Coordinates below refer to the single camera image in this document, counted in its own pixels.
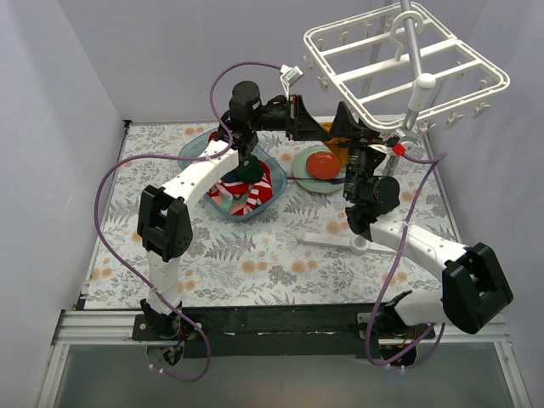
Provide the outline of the dark green sock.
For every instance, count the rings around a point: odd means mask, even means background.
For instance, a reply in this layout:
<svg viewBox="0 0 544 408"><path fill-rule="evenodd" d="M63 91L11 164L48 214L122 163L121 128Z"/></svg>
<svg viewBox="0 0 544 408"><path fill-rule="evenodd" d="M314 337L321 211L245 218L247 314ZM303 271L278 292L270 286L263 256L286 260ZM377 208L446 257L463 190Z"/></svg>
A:
<svg viewBox="0 0 544 408"><path fill-rule="evenodd" d="M235 179L245 184L255 184L264 175L260 160L255 155L249 155L235 169Z"/></svg>

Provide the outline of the pink sock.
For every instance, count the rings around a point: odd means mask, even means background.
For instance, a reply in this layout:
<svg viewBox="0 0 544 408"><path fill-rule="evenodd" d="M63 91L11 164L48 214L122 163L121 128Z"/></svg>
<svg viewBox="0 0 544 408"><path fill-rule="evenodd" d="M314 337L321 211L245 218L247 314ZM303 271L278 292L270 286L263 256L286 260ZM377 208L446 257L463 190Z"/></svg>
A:
<svg viewBox="0 0 544 408"><path fill-rule="evenodd" d="M207 195L225 213L242 216L251 189L250 184L242 182L216 183Z"/></svg>

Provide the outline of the yellow sock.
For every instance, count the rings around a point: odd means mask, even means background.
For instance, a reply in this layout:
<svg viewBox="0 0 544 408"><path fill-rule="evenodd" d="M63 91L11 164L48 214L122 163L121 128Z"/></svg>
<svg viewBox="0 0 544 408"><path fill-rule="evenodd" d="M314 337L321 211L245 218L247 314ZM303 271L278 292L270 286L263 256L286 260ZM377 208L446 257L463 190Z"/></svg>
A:
<svg viewBox="0 0 544 408"><path fill-rule="evenodd" d="M324 141L323 145L325 145L331 153L338 159L341 166L345 166L347 164L349 151L346 147L341 147L340 144L345 142L346 139L344 137L335 137L328 141Z"/></svg>

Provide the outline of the dark navy blue sock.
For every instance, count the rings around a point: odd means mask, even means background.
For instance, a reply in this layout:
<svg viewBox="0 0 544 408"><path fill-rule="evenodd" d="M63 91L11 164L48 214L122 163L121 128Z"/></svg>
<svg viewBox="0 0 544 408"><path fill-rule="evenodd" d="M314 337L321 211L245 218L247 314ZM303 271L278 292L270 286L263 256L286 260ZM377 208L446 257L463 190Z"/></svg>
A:
<svg viewBox="0 0 544 408"><path fill-rule="evenodd" d="M238 182L240 179L239 179L239 176L236 172L236 170L233 170L233 171L230 171L228 173L226 173L222 178L221 180L224 182L224 183L234 183L234 182Z"/></svg>

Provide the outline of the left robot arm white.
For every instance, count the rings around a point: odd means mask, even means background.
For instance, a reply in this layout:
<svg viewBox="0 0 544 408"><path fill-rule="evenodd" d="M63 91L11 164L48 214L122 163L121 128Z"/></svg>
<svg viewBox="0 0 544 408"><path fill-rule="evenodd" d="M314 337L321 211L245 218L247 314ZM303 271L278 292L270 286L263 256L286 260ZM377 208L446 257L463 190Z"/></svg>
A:
<svg viewBox="0 0 544 408"><path fill-rule="evenodd" d="M220 182L253 185L262 180L265 171L252 153L262 130L283 131L296 141L331 138L307 112L301 96L278 95L263 103L258 85L251 81L233 87L221 121L196 161L162 186L147 186L140 198L137 232L153 285L140 305L148 326L164 340L175 338L181 328L176 315L181 306L179 259L193 238L190 211L195 204Z"/></svg>

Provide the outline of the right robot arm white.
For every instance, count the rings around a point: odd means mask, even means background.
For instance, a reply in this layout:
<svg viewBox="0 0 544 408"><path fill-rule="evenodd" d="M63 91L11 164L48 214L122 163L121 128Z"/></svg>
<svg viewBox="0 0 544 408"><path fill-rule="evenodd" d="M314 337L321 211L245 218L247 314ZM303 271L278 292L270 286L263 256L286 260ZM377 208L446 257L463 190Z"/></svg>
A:
<svg viewBox="0 0 544 408"><path fill-rule="evenodd" d="M398 213L399 182L374 173L391 143L356 121L343 102L330 135L341 138L340 146L348 151L343 197L349 204L345 212L350 229L395 250L395 264L406 257L441 284L437 291L404 292L387 303L379 298L367 329L401 338L415 326L446 323L475 334L512 303L512 289L490 246L448 241Z"/></svg>

